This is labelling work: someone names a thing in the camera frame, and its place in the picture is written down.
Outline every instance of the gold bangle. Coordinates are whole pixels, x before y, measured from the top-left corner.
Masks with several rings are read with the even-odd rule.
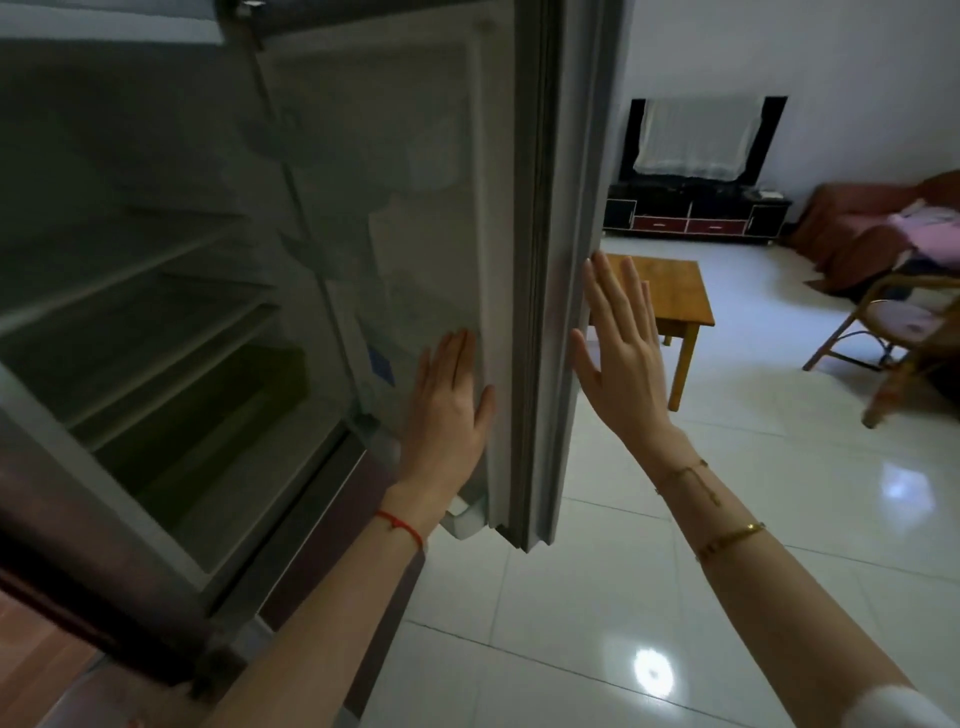
[[[713,501],[713,505],[720,505],[720,498],[717,497],[717,495],[710,489],[707,483],[704,482],[704,479],[700,477],[700,474],[697,473],[696,471],[696,469],[701,466],[703,466],[704,468],[709,468],[707,461],[701,458],[699,463],[694,463],[693,465],[688,465],[685,468],[680,468],[678,471],[674,471],[673,473],[668,475],[666,478],[663,479],[663,482],[660,484],[659,488],[656,485],[654,486],[654,490],[657,491],[658,496],[663,497],[663,493],[660,492],[660,488],[662,488],[664,485],[668,483],[673,482],[674,480],[677,480],[683,477],[687,473],[690,473],[695,478],[697,478],[697,482],[700,483],[700,487],[703,489],[704,493],[706,493],[709,496],[710,500]]]
[[[725,548],[733,546],[733,544],[743,541],[745,538],[753,536],[755,533],[766,530],[766,527],[766,523],[749,523],[733,533],[728,533],[725,536],[718,536],[709,544],[697,551],[697,561],[703,564],[711,556],[715,556]]]

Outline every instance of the hand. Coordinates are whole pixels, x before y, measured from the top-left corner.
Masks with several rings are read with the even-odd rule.
[[[430,361],[420,356],[417,381],[400,449],[399,481],[387,491],[383,509],[426,538],[450,501],[473,474],[487,445],[495,409],[493,387],[473,409],[472,331],[448,333]]]
[[[624,258],[627,292],[599,251],[584,263],[584,293],[600,339],[601,371],[590,361],[579,329],[570,332],[573,365],[597,415],[623,441],[656,483],[699,459],[666,409],[666,377],[660,356],[650,286]]]

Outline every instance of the white wall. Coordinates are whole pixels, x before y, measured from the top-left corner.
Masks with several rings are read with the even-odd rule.
[[[736,92],[789,96],[759,182],[792,218],[820,182],[960,166],[960,2],[636,0],[617,159],[631,99]]]

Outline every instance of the rattan chair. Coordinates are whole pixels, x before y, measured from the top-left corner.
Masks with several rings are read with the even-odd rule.
[[[934,312],[906,301],[883,298],[884,293],[891,288],[960,289],[960,279],[894,274],[878,280],[840,328],[804,364],[804,371],[809,372],[821,358],[833,356],[877,372],[886,371],[886,378],[876,390],[861,420],[870,428],[876,427],[897,407],[910,377],[928,374],[949,359],[960,355],[960,298],[955,299],[944,311]],[[864,330],[845,333],[857,321]],[[883,348],[877,364],[860,361],[832,350],[841,339],[858,333],[873,336]],[[895,347],[906,349],[907,353],[894,360]]]

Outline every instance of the forearm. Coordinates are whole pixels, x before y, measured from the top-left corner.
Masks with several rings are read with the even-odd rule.
[[[694,454],[685,464],[698,459]],[[757,521],[706,467],[671,479],[660,490],[694,552]],[[798,725],[838,725],[870,688],[909,685],[770,532],[761,531],[708,558],[704,574]]]
[[[204,728],[329,725],[417,545],[373,519]]]

